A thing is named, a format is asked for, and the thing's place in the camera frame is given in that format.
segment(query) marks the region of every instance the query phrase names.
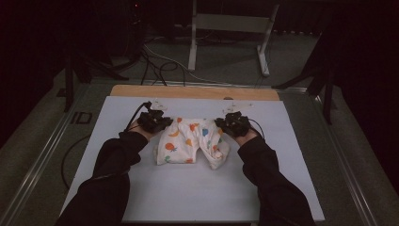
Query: metal stand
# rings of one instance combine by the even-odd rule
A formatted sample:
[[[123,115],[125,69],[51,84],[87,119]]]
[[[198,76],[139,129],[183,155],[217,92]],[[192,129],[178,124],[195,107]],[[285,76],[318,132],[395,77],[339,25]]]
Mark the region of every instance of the metal stand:
[[[193,0],[193,16],[191,30],[191,47],[188,59],[188,70],[193,72],[196,68],[197,59],[197,29],[225,30],[225,31],[243,31],[253,33],[264,33],[263,43],[257,47],[259,63],[263,76],[269,76],[264,51],[272,32],[273,24],[276,18],[279,5],[273,7],[270,18],[232,16],[219,14],[197,13],[197,0]]]

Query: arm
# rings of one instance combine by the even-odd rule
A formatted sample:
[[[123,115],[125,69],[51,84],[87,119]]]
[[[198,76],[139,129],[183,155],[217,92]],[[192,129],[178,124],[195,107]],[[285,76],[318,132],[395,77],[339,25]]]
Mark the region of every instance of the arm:
[[[315,225],[305,195],[279,172],[275,151],[251,130],[235,140],[243,172],[258,187],[259,225]]]
[[[93,176],[79,189],[56,222],[60,225],[119,225],[130,191],[128,171],[153,135],[134,127],[101,148]]]

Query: hand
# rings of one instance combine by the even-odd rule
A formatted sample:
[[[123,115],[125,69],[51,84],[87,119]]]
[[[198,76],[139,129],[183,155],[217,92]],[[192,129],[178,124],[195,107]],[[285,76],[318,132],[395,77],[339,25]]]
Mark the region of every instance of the hand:
[[[148,141],[150,141],[150,139],[152,137],[155,137],[157,135],[157,133],[152,134],[149,133],[147,131],[145,131],[138,123],[137,121],[133,121],[132,124],[130,124],[129,126],[129,132],[137,132],[139,134],[141,134],[142,136],[144,136]]]
[[[234,140],[238,143],[238,145],[241,147],[241,146],[243,146],[245,143],[247,143],[248,141],[250,141],[251,139],[253,139],[253,138],[257,137],[257,136],[258,136],[258,134],[257,134],[255,131],[249,129],[248,132],[247,132],[247,134],[246,134],[245,136],[243,136],[243,137],[233,137],[233,139],[234,139]]]

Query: table surface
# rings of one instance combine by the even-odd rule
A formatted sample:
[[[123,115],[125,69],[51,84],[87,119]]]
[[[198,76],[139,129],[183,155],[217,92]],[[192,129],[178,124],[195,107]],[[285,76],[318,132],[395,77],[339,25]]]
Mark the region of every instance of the table surface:
[[[206,109],[222,109],[222,106],[229,102],[222,99],[229,97],[239,105],[250,100],[254,106],[251,109],[243,110],[243,114],[256,120],[263,128],[273,128],[265,131],[265,137],[267,137],[266,141],[269,145],[279,150],[281,172],[305,193],[315,219],[324,219],[286,109],[274,90],[118,85],[112,89],[110,95],[105,100],[65,203],[72,198],[80,183],[90,176],[95,156],[102,142],[113,137],[118,128],[123,127],[121,123],[126,121],[124,118],[130,117],[132,105],[139,105],[148,101],[148,97],[153,97],[158,98],[163,104],[173,106],[167,110],[168,114],[184,112],[186,117],[210,118],[221,117],[223,113],[221,110],[216,113],[214,110]],[[156,167],[151,150],[156,146],[156,140],[154,142],[152,139],[148,147],[143,150],[139,166],[132,167],[134,174],[131,175],[131,189],[133,193],[141,195],[129,198],[124,221],[249,222],[257,220],[259,204],[256,189],[241,172],[242,161],[236,152],[230,152],[229,160],[222,168],[215,171],[209,169],[206,160],[200,154],[197,154],[197,164],[166,164]],[[228,143],[231,145],[231,150],[238,149],[238,146],[234,145],[235,142],[228,141]],[[148,180],[149,173],[152,178],[151,182]],[[211,213],[208,210],[205,212],[194,211],[199,206],[208,210],[212,209],[212,211]]]

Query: colorful cloth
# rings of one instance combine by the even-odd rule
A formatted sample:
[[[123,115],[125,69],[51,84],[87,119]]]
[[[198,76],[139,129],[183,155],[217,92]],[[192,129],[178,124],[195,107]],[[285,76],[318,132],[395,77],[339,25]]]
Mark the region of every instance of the colorful cloth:
[[[155,146],[156,163],[195,163],[197,150],[202,149],[211,168],[216,170],[230,151],[222,134],[214,120],[176,118]]]

